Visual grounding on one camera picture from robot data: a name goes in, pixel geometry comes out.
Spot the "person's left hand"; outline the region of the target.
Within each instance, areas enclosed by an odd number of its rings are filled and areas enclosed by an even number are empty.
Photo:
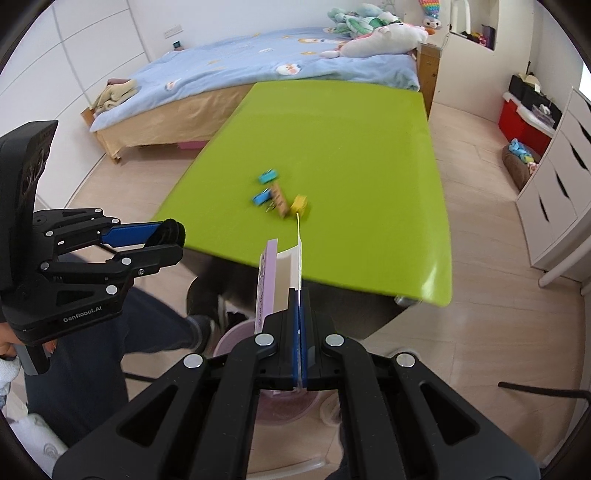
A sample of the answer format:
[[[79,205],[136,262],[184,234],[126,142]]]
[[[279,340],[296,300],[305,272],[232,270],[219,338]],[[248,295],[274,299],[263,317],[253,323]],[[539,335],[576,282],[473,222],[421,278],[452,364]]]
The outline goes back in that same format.
[[[15,345],[21,345],[21,341],[16,337],[15,333],[8,325],[8,323],[1,322],[0,324],[0,356],[1,360],[13,361],[17,358]],[[52,340],[43,345],[45,353],[52,356],[57,347],[57,340]]]

